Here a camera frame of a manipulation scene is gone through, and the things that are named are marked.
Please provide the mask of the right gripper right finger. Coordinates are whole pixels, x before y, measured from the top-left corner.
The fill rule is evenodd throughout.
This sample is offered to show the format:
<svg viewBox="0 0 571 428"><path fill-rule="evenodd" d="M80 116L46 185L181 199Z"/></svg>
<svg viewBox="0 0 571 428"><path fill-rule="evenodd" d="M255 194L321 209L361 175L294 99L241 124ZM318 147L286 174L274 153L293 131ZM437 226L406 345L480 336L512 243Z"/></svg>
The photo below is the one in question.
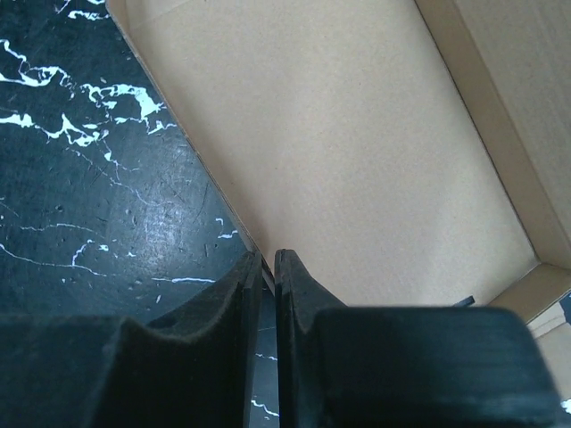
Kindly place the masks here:
<svg viewBox="0 0 571 428"><path fill-rule="evenodd" d="M275 256L284 427L563 427L531 333L506 309L349 307Z"/></svg>

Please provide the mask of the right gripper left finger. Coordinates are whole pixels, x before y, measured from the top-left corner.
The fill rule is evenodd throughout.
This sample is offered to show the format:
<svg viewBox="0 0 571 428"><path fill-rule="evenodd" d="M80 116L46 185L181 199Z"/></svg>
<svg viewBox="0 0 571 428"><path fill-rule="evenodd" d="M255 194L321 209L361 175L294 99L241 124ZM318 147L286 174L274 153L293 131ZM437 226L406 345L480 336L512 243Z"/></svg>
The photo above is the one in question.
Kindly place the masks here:
<svg viewBox="0 0 571 428"><path fill-rule="evenodd" d="M245 427L261 255L142 324L130 317L1 319L4 427Z"/></svg>

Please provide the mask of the cardboard box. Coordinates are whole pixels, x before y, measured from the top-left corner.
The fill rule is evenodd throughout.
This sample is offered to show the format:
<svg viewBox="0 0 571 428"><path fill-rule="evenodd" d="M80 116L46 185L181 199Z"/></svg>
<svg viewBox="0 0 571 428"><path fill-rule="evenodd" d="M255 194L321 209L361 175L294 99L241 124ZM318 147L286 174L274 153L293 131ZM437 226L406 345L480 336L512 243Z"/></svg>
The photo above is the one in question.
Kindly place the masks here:
<svg viewBox="0 0 571 428"><path fill-rule="evenodd" d="M266 260L518 313L570 372L567 1L110 1Z"/></svg>

